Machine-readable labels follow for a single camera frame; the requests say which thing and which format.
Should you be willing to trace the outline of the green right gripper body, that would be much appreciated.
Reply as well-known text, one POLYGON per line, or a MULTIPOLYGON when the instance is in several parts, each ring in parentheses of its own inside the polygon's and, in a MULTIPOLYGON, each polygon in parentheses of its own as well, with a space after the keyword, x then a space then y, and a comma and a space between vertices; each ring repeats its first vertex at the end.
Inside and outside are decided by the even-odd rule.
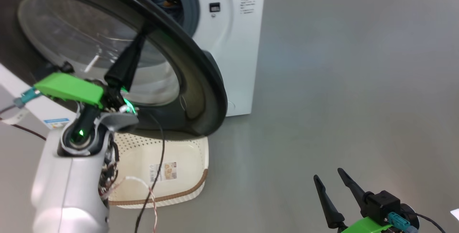
POLYGON ((345 229, 345 224, 343 222, 344 217, 337 216, 338 233, 382 233, 392 227, 391 224, 381 226, 369 217, 358 220, 356 223, 345 229))

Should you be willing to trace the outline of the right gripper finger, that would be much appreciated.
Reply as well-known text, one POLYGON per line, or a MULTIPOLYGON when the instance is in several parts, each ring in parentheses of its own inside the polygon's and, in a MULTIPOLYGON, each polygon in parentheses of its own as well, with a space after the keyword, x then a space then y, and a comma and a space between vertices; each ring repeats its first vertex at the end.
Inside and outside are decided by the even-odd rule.
POLYGON ((337 211, 328 194, 326 194, 326 187, 323 182, 318 175, 315 175, 313 180, 328 228, 336 229, 338 232, 345 231, 347 229, 344 223, 345 218, 337 211))
POLYGON ((344 171, 344 169, 338 168, 337 171, 344 185, 350 189, 354 199, 359 205, 360 214, 362 216, 367 216, 366 203, 364 201, 364 190, 362 190, 362 188, 349 176, 349 174, 346 173, 346 171, 344 171))

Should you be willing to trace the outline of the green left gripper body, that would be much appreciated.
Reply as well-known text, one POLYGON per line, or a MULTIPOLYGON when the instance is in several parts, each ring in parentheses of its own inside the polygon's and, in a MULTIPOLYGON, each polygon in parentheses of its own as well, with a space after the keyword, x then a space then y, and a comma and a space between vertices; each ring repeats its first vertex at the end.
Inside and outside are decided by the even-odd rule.
POLYGON ((133 75, 108 72, 105 82, 88 81, 69 73, 55 72, 34 84, 40 93, 53 99, 72 100, 81 107, 81 117, 100 117, 103 113, 127 113, 138 116, 136 108, 121 95, 130 90, 133 75))

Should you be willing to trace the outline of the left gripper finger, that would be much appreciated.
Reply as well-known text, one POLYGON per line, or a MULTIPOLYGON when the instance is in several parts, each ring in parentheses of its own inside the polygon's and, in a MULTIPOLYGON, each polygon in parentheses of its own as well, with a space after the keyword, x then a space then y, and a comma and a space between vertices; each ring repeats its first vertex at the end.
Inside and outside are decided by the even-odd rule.
POLYGON ((133 79, 146 41, 146 34, 139 33, 133 42, 125 48, 116 62, 105 73, 104 79, 109 88, 131 90, 133 79))

